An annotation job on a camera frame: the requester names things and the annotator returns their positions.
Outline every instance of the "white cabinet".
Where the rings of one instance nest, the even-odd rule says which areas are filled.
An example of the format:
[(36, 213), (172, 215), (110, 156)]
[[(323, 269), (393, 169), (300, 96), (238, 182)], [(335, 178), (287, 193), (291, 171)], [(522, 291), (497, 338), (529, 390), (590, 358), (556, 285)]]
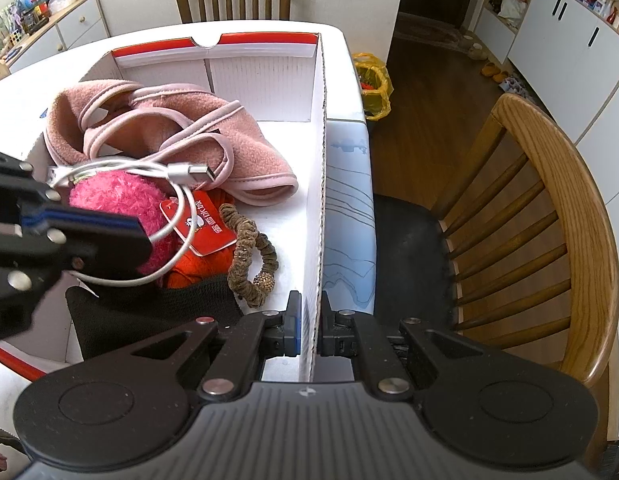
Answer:
[(107, 38), (107, 30), (106, 26), (103, 23), (103, 20), (98, 20), (90, 30), (88, 30), (85, 34), (83, 34), (78, 40), (70, 46), (70, 48), (75, 48), (81, 45), (87, 45), (88, 43), (93, 43), (94, 41), (104, 40)]
[(566, 0), (531, 0), (525, 19), (509, 53), (510, 61), (544, 99), (547, 65), (555, 60), (552, 50), (544, 48), (551, 29), (558, 22), (560, 7)]
[(589, 37), (572, 36), (576, 38), (574, 44), (580, 45), (579, 54), (566, 77), (557, 78), (560, 97), (551, 105), (547, 104), (554, 120), (574, 142), (587, 129), (619, 82), (619, 35), (591, 12), (585, 13), (582, 22), (582, 30)]
[(87, 33), (94, 23), (101, 19), (96, 0), (88, 0), (72, 10), (59, 22), (59, 30), (67, 47)]
[(531, 0), (509, 59), (576, 142), (619, 81), (619, 35), (576, 0)]
[(608, 203), (619, 192), (619, 88), (577, 146)]
[(56, 27), (50, 28), (45, 34), (31, 44), (26, 51), (10, 66), (10, 72), (14, 73), (26, 66), (46, 59), (64, 50), (63, 42)]
[(22, 51), (8, 62), (8, 68), (14, 73), (63, 50), (108, 37), (98, 0), (77, 0), (22, 42)]
[(516, 35), (492, 10), (480, 11), (480, 18), (474, 33), (499, 62), (505, 62)]

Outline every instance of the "brown hair tie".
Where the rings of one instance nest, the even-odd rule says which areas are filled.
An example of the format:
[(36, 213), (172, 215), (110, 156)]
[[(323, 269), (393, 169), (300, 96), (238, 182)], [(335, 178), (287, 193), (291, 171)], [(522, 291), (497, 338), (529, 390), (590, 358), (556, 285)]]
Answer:
[[(236, 233), (236, 249), (230, 270), (228, 285), (230, 290), (247, 302), (250, 308), (261, 308), (267, 295), (274, 289), (274, 273), (278, 270), (276, 249), (263, 233), (259, 233), (256, 222), (241, 215), (236, 206), (221, 204), (221, 219)], [(263, 267), (254, 277), (254, 283), (248, 280), (248, 269), (252, 264), (254, 247), (263, 256)]]

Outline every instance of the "black fabric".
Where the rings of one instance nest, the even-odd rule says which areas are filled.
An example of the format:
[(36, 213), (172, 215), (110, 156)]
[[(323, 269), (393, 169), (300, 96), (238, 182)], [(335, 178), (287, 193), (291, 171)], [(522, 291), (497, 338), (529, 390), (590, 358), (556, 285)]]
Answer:
[(243, 315), (219, 274), (185, 288), (154, 283), (128, 288), (91, 285), (98, 298), (80, 286), (65, 292), (83, 359), (116, 350), (177, 327), (199, 316), (233, 326)]
[(454, 322), (452, 267), (440, 224), (425, 207), (374, 195), (374, 317), (391, 332), (406, 317)]

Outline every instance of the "pink fuzzy ball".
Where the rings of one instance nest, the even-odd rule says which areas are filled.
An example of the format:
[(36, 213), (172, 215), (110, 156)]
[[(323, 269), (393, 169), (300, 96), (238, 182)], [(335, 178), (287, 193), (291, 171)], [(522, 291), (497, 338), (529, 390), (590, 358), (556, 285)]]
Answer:
[[(81, 180), (70, 192), (70, 205), (83, 209), (136, 216), (145, 231), (151, 235), (168, 221), (158, 205), (167, 197), (154, 184), (142, 176), (126, 171), (102, 171)], [(141, 274), (151, 274), (160, 269), (174, 255), (176, 243), (168, 235), (154, 244), (154, 250), (142, 266)]]

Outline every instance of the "red tag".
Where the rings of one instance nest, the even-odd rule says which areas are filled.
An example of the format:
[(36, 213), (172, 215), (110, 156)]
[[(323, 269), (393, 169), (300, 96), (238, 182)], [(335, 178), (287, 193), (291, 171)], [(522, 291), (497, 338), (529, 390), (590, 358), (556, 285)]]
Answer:
[[(236, 234), (232, 232), (221, 220), (218, 209), (207, 196), (205, 191), (194, 191), (194, 202), (198, 209), (198, 216), (195, 218), (196, 234), (190, 249), (196, 256), (207, 256), (225, 247), (236, 243)], [(172, 197), (160, 203), (161, 213), (169, 220), (174, 218), (178, 209), (178, 200)], [(181, 221), (176, 224), (174, 231), (178, 233), (181, 240), (185, 241), (192, 224), (190, 208), (186, 206)]]

